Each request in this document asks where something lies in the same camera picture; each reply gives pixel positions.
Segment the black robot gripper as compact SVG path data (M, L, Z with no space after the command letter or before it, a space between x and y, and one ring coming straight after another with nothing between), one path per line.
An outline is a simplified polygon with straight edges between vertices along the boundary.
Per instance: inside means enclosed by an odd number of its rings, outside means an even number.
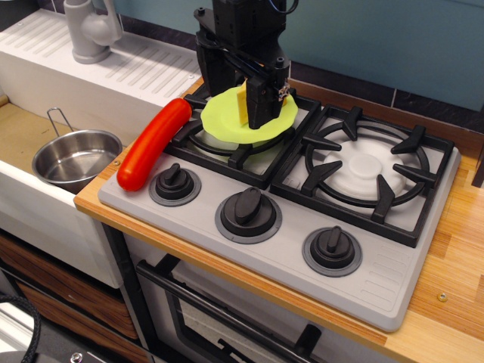
M280 116L289 95L289 59L279 45L291 7L286 1L213 1L194 17L197 60L209 95L246 83L248 123L260 129Z

